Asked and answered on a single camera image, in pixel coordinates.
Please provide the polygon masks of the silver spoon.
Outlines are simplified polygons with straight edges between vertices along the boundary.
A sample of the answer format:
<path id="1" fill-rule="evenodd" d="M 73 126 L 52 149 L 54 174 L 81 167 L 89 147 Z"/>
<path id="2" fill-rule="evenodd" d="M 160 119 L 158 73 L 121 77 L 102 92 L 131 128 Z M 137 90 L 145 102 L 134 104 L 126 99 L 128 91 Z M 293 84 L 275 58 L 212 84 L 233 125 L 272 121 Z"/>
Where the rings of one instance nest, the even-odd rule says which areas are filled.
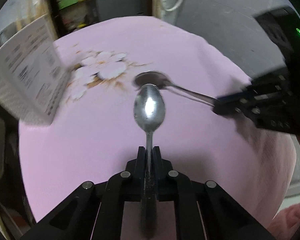
<path id="1" fill-rule="evenodd" d="M 134 120 L 146 133 L 146 151 L 151 155 L 153 133 L 161 126 L 166 115 L 165 102 L 157 86 L 143 85 L 134 101 Z"/>
<path id="2" fill-rule="evenodd" d="M 168 76 L 161 72 L 149 71 L 140 73 L 134 77 L 133 83 L 138 88 L 141 88 L 143 85 L 148 83 L 157 86 L 159 89 L 166 89 L 167 87 L 172 87 L 210 106 L 214 106 L 215 102 L 217 101 L 215 98 L 212 98 L 210 96 L 193 92 L 191 90 L 176 85 L 168 78 Z"/>

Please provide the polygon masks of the pink floral tablecloth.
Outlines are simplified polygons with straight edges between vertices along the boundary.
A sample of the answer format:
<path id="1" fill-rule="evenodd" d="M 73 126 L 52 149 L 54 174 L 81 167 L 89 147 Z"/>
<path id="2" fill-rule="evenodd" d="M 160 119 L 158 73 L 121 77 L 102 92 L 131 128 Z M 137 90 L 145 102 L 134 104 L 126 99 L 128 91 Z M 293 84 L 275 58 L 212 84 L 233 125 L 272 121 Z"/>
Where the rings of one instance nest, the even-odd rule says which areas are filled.
<path id="1" fill-rule="evenodd" d="M 240 103 L 214 96 L 245 73 L 154 17 L 114 18 L 52 46 L 71 72 L 52 122 L 19 123 L 37 223 L 24 239 L 272 239 L 295 151 Z"/>

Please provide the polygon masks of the dark grey cabinet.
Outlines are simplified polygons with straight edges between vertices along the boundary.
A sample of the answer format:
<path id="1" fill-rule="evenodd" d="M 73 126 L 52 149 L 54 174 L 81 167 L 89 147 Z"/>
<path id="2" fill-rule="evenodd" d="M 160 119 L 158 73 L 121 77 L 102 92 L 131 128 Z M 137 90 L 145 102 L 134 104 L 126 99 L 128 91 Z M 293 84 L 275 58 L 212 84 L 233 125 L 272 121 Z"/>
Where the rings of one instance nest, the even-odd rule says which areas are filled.
<path id="1" fill-rule="evenodd" d="M 96 0 L 98 21 L 127 16 L 149 16 L 148 0 Z"/>

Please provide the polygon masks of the white perforated utensil holder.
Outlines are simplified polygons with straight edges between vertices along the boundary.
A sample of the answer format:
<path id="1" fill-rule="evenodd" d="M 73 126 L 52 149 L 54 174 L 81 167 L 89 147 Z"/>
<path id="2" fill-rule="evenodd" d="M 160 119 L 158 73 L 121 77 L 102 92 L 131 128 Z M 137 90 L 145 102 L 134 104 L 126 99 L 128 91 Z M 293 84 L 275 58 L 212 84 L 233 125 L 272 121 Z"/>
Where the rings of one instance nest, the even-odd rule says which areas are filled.
<path id="1" fill-rule="evenodd" d="M 0 104 L 17 120 L 52 124 L 69 78 L 45 16 L 0 47 Z"/>

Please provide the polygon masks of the green box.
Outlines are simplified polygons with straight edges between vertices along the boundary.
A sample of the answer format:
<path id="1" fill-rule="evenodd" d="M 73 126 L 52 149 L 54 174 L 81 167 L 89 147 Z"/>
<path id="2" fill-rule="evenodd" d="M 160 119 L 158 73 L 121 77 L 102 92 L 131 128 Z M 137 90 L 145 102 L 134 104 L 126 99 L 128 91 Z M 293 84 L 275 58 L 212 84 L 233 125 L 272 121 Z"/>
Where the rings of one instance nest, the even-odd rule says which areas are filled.
<path id="1" fill-rule="evenodd" d="M 78 0 L 61 0 L 58 2 L 58 6 L 59 6 L 59 9 L 64 9 L 73 4 L 76 4 L 77 2 L 78 2 Z"/>

